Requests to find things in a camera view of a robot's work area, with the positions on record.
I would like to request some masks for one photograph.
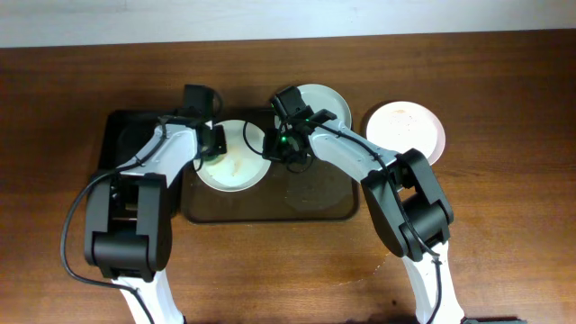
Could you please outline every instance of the white plate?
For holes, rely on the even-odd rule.
[[[352,113],[350,107],[342,95],[325,85],[300,85],[298,86],[302,100],[317,113],[322,109],[334,113],[344,124],[352,127]],[[276,127],[280,125],[278,118],[274,119]]]
[[[198,176],[210,187],[228,193],[257,184],[266,175],[270,161],[252,152],[244,142],[244,121],[222,121],[217,125],[224,126],[227,153],[213,161],[204,161]],[[252,148],[262,151],[263,131],[248,123],[246,137]],[[200,161],[195,160],[193,163],[198,168]]]
[[[446,144],[440,120],[430,110],[410,102],[388,103],[378,108],[368,120],[366,138],[400,153],[417,149],[430,165],[438,161]]]

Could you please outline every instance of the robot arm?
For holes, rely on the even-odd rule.
[[[263,157],[303,163],[310,154],[360,183],[378,236],[407,268],[418,321],[460,323],[464,311],[455,298],[447,263],[448,225],[454,215],[426,158],[415,149],[399,154],[379,148],[334,114],[314,113],[295,87],[277,94],[273,107],[281,127],[266,132]],[[401,202],[397,191],[413,186],[416,193]],[[438,254],[439,268],[429,250]]]
[[[138,324],[150,323],[143,307],[155,323],[185,323],[165,270],[172,249],[170,221],[183,167],[226,152],[223,128],[212,127],[212,99],[210,88],[187,85],[184,109],[160,117],[148,143],[88,195],[85,259],[114,284],[137,292],[141,301],[122,290]]]

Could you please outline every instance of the dark brown tray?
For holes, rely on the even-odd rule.
[[[234,110],[221,120],[248,120],[265,130],[274,125],[272,112]],[[254,221],[344,221],[358,208],[357,185],[329,163],[316,160],[302,174],[272,163],[265,177],[237,193],[210,188],[194,172],[183,172],[180,209],[194,223]]]

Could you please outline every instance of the white bowl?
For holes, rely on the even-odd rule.
[[[417,149],[430,165],[438,161],[446,145],[440,120],[430,110],[410,102],[387,103],[378,108],[368,120],[366,139],[399,153]]]

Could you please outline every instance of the white wall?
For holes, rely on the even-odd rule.
[[[0,47],[576,27],[576,0],[0,0]]]

